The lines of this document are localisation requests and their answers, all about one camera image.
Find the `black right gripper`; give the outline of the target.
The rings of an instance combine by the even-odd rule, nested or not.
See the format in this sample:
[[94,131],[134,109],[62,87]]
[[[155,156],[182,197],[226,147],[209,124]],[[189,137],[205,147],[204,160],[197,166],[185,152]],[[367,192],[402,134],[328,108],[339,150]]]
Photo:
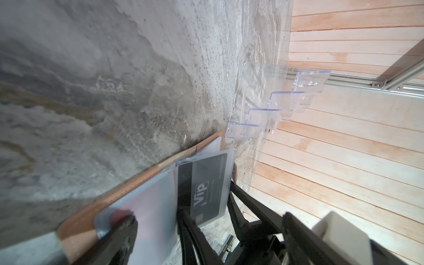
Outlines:
[[[235,198],[252,211],[258,221],[247,221]],[[283,216],[257,201],[234,182],[230,183],[227,207],[239,239],[227,265],[350,265],[293,214]],[[370,239],[373,265],[402,265],[404,261]]]

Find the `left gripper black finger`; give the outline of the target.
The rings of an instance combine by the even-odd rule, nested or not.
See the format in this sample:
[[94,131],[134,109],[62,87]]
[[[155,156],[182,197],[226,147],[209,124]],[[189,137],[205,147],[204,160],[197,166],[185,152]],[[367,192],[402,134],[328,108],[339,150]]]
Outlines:
[[127,265],[134,249],[137,231],[136,217],[125,217],[78,258],[74,265]]

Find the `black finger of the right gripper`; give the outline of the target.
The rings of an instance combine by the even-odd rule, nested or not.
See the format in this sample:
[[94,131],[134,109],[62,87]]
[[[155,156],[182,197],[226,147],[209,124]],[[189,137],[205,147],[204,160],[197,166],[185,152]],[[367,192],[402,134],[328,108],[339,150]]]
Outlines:
[[177,211],[183,265],[222,265],[223,262],[207,242],[205,235],[187,211]]

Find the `black VIP card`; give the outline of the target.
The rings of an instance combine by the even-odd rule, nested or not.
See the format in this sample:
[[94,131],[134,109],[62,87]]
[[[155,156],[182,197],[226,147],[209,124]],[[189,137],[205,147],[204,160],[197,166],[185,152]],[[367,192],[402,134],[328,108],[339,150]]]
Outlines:
[[220,214],[227,157],[226,152],[220,152],[178,166],[178,205],[198,226]]

